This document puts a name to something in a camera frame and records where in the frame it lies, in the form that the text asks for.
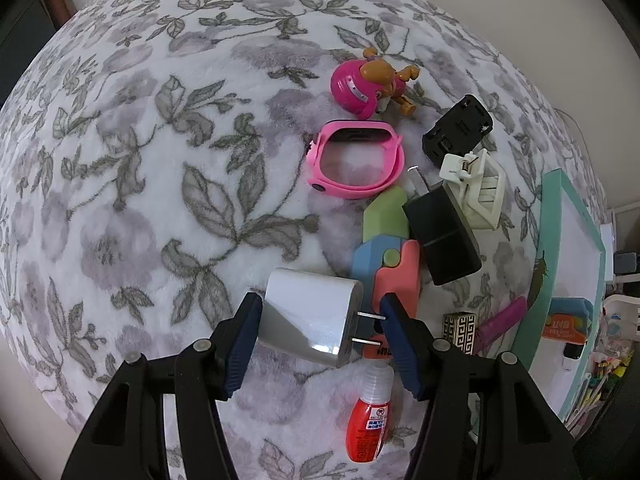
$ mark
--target purple marker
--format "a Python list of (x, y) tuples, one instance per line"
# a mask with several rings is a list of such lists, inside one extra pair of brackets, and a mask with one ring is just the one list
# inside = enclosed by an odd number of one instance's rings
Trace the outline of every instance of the purple marker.
[(520, 296), (502, 309), (498, 314), (485, 321), (476, 329), (474, 354), (488, 348), (491, 343), (519, 322), (527, 313), (527, 299)]

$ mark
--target pink watch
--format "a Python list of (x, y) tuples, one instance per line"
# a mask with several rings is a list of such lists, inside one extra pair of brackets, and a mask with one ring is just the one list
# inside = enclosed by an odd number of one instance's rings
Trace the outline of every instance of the pink watch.
[[(384, 168), (378, 182), (367, 186), (350, 186), (336, 182), (322, 173), (320, 159), (328, 142), (380, 142), (384, 149)], [(318, 136), (309, 144), (306, 163), (311, 168), (307, 182), (315, 190), (340, 198), (356, 199), (375, 195), (391, 186), (404, 169), (402, 137), (381, 121), (331, 121), (325, 124)]]

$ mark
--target silver rivet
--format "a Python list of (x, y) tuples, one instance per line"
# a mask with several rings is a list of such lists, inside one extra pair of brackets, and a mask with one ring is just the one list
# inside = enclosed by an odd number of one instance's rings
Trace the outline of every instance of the silver rivet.
[(446, 339), (436, 339), (433, 342), (433, 348), (438, 352), (446, 352), (447, 350), (449, 350), (449, 348), (451, 348), (451, 343)]
[(503, 352), (500, 358), (502, 359), (502, 362), (507, 363), (508, 365), (514, 365), (518, 362), (516, 354), (512, 354), (511, 352)]
[(140, 359), (140, 357), (142, 356), (140, 352), (138, 352), (137, 350), (134, 350), (133, 352), (127, 352), (126, 354), (124, 354), (124, 360), (130, 365), (137, 362), (137, 360)]
[(207, 350), (209, 350), (209, 348), (211, 348), (211, 341), (209, 341), (208, 339), (198, 339), (193, 344), (193, 349), (196, 352), (206, 352)]

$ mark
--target dog toy's ear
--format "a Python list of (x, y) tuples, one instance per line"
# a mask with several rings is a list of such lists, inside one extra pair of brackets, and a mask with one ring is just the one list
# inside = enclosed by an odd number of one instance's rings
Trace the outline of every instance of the dog toy's ear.
[(396, 72), (396, 75), (406, 83), (409, 79), (418, 79), (420, 69), (415, 65), (407, 65), (402, 70)]
[(363, 66), (361, 66), (360, 75), (371, 83), (376, 83), (380, 86), (387, 86), (391, 85), (394, 81), (396, 72), (384, 59), (378, 58), (373, 61), (367, 61)]
[(366, 49), (362, 51), (362, 57), (364, 59), (373, 59), (378, 55), (378, 50), (374, 46), (368, 46)]

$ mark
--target green frame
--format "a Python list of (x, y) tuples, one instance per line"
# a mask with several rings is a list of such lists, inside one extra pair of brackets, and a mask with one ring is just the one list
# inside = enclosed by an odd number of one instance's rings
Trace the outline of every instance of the green frame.
[(558, 417), (564, 420), (571, 409), (574, 397), (578, 393), (584, 369), (589, 361), (589, 355), (593, 351), (598, 327), (600, 323), (599, 313), (602, 310), (602, 296), (604, 292), (604, 267), (606, 251), (600, 238), (600, 231), (596, 227), (589, 215), (589, 211), (582, 202), (577, 191), (572, 186), (569, 178), (563, 170), (553, 170), (545, 174), (542, 178), (542, 205), (540, 210), (540, 237), (538, 239), (538, 252), (536, 261), (538, 262), (544, 254), (546, 263), (546, 277), (542, 282), (540, 293), (527, 315), (522, 319), (518, 327), (518, 333), (513, 341), (511, 351), (518, 356), (525, 368), (528, 370), (533, 362), (533, 357), (538, 349), (538, 344), (545, 327), (546, 316), (549, 312), (551, 299), (553, 296), (556, 274), (558, 272), (558, 258), (560, 255), (560, 231), (562, 225), (562, 192), (571, 200), (576, 211), (584, 220), (588, 234), (593, 239), (594, 245), (600, 251), (600, 273), (598, 276), (598, 286), (596, 298), (593, 303), (594, 319), (591, 333), (582, 351), (580, 364), (575, 373), (574, 381), (569, 393), (562, 404)]

